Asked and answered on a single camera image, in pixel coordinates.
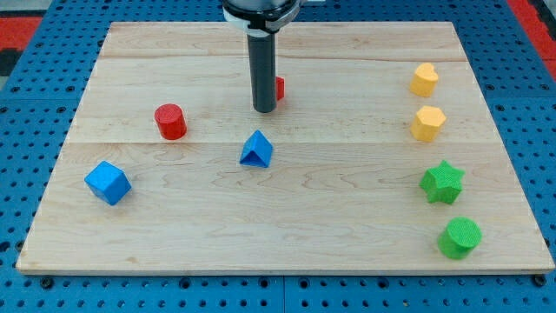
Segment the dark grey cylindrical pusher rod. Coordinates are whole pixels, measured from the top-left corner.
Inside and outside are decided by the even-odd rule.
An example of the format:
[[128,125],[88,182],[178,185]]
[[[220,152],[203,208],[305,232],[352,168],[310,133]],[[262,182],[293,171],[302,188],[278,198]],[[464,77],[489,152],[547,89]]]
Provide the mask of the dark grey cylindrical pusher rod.
[[247,36],[253,107],[270,113],[276,107],[275,35]]

